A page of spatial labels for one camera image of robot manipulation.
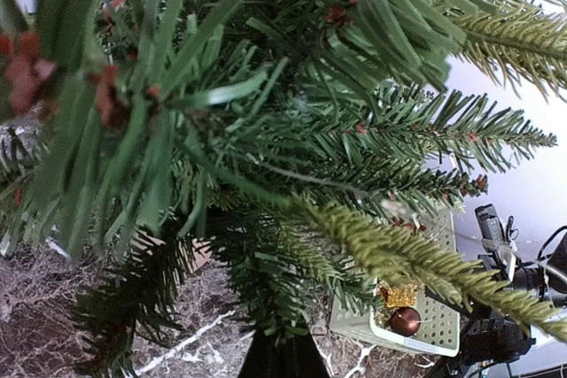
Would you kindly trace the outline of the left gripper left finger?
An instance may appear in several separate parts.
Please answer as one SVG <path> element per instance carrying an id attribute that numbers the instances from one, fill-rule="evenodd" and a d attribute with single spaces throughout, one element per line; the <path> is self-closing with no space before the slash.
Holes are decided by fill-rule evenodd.
<path id="1" fill-rule="evenodd" d="M 245 356 L 238 378 L 276 378 L 284 376 L 280 353 L 276 348 L 276 337 L 256 330 Z"/>

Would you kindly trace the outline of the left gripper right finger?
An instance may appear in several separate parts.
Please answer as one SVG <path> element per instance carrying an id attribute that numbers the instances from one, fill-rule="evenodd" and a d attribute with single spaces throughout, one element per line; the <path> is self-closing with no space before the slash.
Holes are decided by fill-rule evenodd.
<path id="1" fill-rule="evenodd" d="M 287 376 L 293 378 L 330 378 L 311 334 L 295 336 L 289 341 Z"/>

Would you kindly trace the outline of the small green christmas tree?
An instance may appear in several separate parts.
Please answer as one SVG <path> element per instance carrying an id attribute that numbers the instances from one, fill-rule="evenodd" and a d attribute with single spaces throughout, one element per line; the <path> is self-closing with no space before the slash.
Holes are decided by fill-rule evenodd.
<path id="1" fill-rule="evenodd" d="M 377 307 L 374 281 L 460 304 L 458 275 L 485 268 L 424 217 L 556 139 L 449 90 L 448 60 L 561 95 L 566 24 L 542 1 L 566 3 L 1 0 L 1 120 L 41 124 L 33 149 L 1 145 L 1 240 L 115 257 L 72 308 L 76 372 L 132 376 L 135 337 L 177 328 L 192 239 L 276 337 L 283 377 L 312 284 L 356 311 Z"/>

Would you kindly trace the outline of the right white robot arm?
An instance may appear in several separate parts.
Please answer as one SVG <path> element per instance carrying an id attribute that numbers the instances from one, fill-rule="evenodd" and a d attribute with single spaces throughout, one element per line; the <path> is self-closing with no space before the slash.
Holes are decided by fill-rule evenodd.
<path id="1" fill-rule="evenodd" d="M 437 361 L 429 377 L 485 377 L 495 366 L 509 366 L 535 347 L 534 328 L 566 341 L 565 226 L 541 245 L 535 260 L 513 268 L 511 277 L 497 251 L 479 259 L 484 272 L 458 275 L 460 304 L 444 303 L 468 318 L 460 349 Z"/>

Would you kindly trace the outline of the round wooden tree base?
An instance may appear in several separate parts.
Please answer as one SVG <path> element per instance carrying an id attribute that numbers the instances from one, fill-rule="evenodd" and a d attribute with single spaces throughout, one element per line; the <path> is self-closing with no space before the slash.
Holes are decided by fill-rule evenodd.
<path id="1" fill-rule="evenodd" d="M 188 247 L 183 247 L 183 258 L 190 273 L 196 273 L 211 258 L 212 252 L 208 243 L 192 239 Z"/>

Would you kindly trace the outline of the brown bauble front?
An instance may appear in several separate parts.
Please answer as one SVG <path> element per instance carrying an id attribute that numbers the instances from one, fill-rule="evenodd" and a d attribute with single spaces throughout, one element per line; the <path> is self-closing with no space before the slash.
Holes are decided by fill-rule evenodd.
<path id="1" fill-rule="evenodd" d="M 421 316 L 413 307 L 396 309 L 389 320 L 392 332 L 402 336 L 413 336 L 421 326 Z"/>

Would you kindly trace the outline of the gold gift box ornament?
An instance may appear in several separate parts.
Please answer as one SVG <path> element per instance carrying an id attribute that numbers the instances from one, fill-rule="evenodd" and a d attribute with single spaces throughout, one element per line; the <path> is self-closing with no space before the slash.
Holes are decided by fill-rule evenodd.
<path id="1" fill-rule="evenodd" d="M 417 304 L 418 289 L 414 283 L 392 287 L 383 282 L 377 286 L 377 294 L 384 300 L 384 306 L 388 309 L 413 307 Z"/>

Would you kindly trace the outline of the pale green plastic basket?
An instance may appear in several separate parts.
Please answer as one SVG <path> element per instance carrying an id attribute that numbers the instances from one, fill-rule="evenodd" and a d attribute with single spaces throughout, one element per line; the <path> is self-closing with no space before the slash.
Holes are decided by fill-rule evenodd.
<path id="1" fill-rule="evenodd" d="M 421 316 L 421 326 L 413 336 L 402 336 L 392 332 L 389 320 L 398 309 L 388 309 L 377 294 L 377 286 L 383 281 L 374 281 L 372 295 L 378 301 L 376 308 L 365 311 L 333 299 L 330 330 L 364 343 L 373 343 L 388 349 L 412 354 L 433 354 L 454 357 L 460 344 L 460 314 L 435 300 L 426 293 L 422 283 L 416 284 L 417 304 L 413 306 Z"/>

